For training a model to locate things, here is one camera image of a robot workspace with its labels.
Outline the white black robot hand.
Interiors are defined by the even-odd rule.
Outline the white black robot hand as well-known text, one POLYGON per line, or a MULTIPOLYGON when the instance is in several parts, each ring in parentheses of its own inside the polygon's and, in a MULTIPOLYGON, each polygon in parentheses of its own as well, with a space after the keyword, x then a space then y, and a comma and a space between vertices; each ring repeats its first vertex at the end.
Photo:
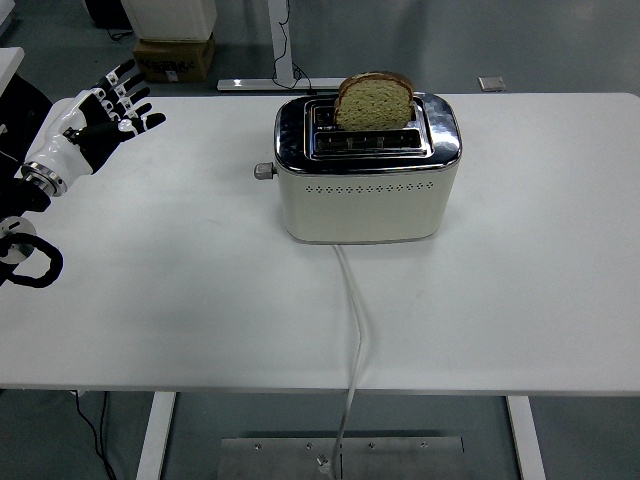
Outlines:
POLYGON ((151 111, 150 89, 135 66, 129 59, 80 91, 46 128, 44 146, 27 158, 23 174, 63 191, 100 170, 121 144, 162 124, 166 116, 151 111))

